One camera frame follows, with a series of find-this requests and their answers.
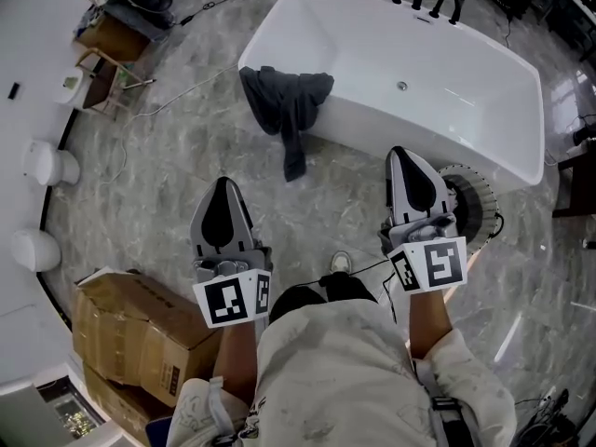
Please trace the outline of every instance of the bathtub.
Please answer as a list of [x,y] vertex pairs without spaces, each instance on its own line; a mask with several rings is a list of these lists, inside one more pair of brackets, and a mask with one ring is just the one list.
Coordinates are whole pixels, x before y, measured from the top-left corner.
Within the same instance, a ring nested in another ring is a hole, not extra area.
[[405,1],[278,0],[238,68],[332,75],[310,130],[321,138],[379,157],[403,145],[436,169],[465,164],[497,194],[539,183],[537,70],[448,18]]

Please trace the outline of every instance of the marble floor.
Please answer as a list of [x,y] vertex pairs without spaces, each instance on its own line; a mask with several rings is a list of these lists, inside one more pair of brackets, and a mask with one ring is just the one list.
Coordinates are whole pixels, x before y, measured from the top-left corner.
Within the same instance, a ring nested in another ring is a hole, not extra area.
[[[208,1],[175,0],[174,11],[181,19]],[[139,66],[157,83],[137,109],[155,110],[235,64],[275,1],[228,2],[152,45]],[[462,22],[505,44],[507,20],[490,0],[467,0]],[[559,160],[570,146],[568,133],[579,126],[576,116],[596,113],[596,74],[535,22],[532,11],[513,21],[508,41],[540,73],[547,160]],[[306,135],[307,174],[286,183],[281,142],[257,126],[237,72],[123,129],[126,121],[123,115],[116,122],[81,115],[67,143],[82,178],[75,187],[55,188],[47,220],[63,254],[47,282],[67,313],[75,281],[105,265],[137,268],[193,299],[189,223],[201,194],[221,174],[238,183],[258,237],[273,247],[278,292],[324,274],[337,250],[348,251],[356,268],[381,260],[375,232],[386,217],[383,161]],[[121,167],[120,144],[128,152],[126,167],[113,183],[102,184]],[[558,188],[558,171],[545,167],[540,185],[499,198],[505,229],[482,250],[449,312],[472,351],[516,399],[567,387],[566,412],[578,421],[596,400],[596,312],[584,307],[596,306],[596,253],[580,248],[581,238],[596,234],[596,222],[551,219]],[[381,265],[362,274],[384,304],[380,281],[389,273]],[[407,299],[397,290],[392,297],[407,336]],[[499,351],[514,324],[510,345]],[[532,403],[519,407],[520,418],[527,418]]]

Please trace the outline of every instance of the bathtub faucet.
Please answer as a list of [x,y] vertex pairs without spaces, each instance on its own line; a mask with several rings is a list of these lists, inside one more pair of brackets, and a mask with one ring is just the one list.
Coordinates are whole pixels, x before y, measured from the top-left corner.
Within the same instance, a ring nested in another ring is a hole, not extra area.
[[[437,2],[437,4],[435,5],[435,7],[430,11],[430,16],[433,19],[437,19],[439,17],[439,10],[440,10],[440,7],[443,5],[443,1],[444,0],[439,0]],[[463,4],[464,0],[454,0],[454,1],[455,1],[454,14],[452,15],[451,19],[449,20],[449,22],[452,25],[455,25],[459,21],[459,17],[461,16],[461,13],[462,13],[462,4]]]

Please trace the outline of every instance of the shoe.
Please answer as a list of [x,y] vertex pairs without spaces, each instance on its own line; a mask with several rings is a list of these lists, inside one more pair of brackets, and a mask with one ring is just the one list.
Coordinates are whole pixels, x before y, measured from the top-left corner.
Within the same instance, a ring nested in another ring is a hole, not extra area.
[[329,269],[331,273],[352,273],[352,259],[345,251],[338,251],[333,255]]

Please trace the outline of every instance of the wall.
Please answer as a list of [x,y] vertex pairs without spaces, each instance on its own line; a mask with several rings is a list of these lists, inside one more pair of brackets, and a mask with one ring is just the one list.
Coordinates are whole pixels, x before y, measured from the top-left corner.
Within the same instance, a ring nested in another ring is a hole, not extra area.
[[[0,384],[62,362],[70,349],[35,275],[13,262],[10,237],[39,225],[45,187],[26,179],[20,162],[31,138],[60,140],[71,111],[52,93],[82,51],[72,31],[88,7],[86,0],[0,0],[0,348],[11,353],[0,363]],[[10,101],[13,82],[21,88]]]

